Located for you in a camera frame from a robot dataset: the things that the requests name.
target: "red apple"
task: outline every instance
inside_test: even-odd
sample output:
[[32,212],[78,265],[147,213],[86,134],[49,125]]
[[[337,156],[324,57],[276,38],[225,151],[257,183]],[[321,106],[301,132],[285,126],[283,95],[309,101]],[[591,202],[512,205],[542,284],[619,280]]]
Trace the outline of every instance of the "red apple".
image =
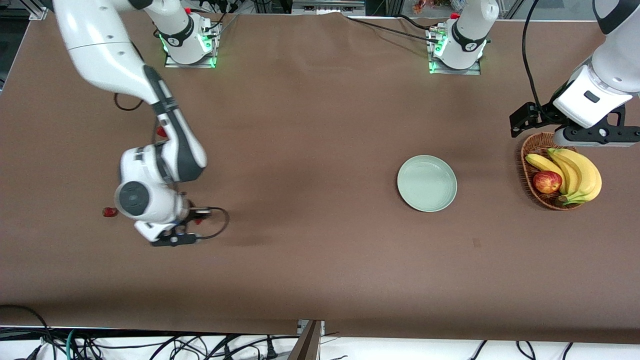
[[553,171],[541,171],[533,177],[533,185],[541,193],[556,192],[562,185],[562,177]]

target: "banana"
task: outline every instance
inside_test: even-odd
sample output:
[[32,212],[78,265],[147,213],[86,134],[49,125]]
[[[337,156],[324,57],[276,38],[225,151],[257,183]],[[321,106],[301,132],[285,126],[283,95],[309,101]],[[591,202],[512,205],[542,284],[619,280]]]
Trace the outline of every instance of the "banana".
[[580,185],[580,176],[567,162],[553,156],[555,150],[557,149],[549,148],[547,153],[564,174],[563,183],[560,185],[560,193],[563,195],[573,194],[578,190],[578,185]]
[[525,160],[540,171],[553,171],[560,175],[560,177],[562,177],[562,184],[564,184],[564,173],[553,161],[538,154],[529,154],[525,157]]
[[578,188],[573,192],[569,189],[566,194],[567,202],[571,203],[577,199],[583,199],[589,196],[598,184],[599,171],[591,160],[584,155],[568,149],[554,149],[550,152],[551,158],[561,162],[565,162],[568,167],[574,169],[578,173]]
[[569,200],[564,196],[560,196],[560,198],[558,199],[563,202],[563,205],[584,204],[585,202],[595,199],[600,194],[600,190],[602,190],[602,177],[600,176],[600,171],[598,171],[597,168],[596,168],[596,175],[597,175],[596,186],[594,186],[593,191],[591,191],[587,195],[576,196],[572,200]]

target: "plate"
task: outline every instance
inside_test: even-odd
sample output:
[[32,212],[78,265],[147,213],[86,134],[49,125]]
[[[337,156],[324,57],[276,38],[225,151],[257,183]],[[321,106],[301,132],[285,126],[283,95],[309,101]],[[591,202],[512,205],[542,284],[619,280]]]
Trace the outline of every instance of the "plate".
[[426,213],[446,208],[458,192],[458,181],[451,167],[431,155],[418,155],[405,161],[397,182],[404,201]]

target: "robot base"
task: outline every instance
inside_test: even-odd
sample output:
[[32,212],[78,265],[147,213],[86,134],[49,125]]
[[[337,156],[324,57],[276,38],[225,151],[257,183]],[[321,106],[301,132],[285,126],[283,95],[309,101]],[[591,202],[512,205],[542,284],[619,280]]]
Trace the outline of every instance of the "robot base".
[[427,38],[434,38],[438,40],[437,44],[432,42],[427,43],[427,53],[429,55],[429,73],[430,74],[450,74],[450,75],[480,75],[480,61],[476,62],[468,69],[458,70],[452,69],[446,66],[441,59],[437,58],[433,53],[440,50],[438,47],[442,46],[447,41],[447,30],[443,22],[437,26],[431,26],[429,30],[425,31]]
[[220,47],[220,32],[222,30],[222,24],[215,24],[210,32],[203,37],[202,42],[204,46],[210,47],[211,52],[206,54],[202,59],[196,61],[192,64],[182,64],[176,62],[174,59],[169,56],[166,49],[164,50],[167,53],[166,58],[164,59],[164,67],[180,67],[180,68],[195,68],[195,69],[211,69],[216,67],[216,62],[218,61],[218,48]]

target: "fruit basket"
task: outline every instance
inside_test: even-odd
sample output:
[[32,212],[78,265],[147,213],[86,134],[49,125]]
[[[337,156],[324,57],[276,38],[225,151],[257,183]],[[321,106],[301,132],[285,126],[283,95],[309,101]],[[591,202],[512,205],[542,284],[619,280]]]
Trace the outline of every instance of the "fruit basket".
[[576,151],[574,147],[564,147],[556,145],[556,143],[554,143],[553,133],[538,133],[531,135],[525,140],[524,144],[522,144],[522,148],[520,149],[520,162],[523,169],[523,172],[520,174],[521,180],[523,181],[523,183],[526,183],[526,187],[529,189],[529,193],[537,201],[539,201],[549,209],[566,211],[579,208],[582,204],[569,204],[566,206],[562,205],[562,203],[558,201],[558,197],[560,196],[559,192],[550,194],[540,193],[535,189],[533,185],[533,177],[538,172],[540,172],[540,170],[529,164],[527,160],[525,160],[525,157],[529,154],[538,154],[551,160],[551,158],[547,154],[547,149],[550,147]]

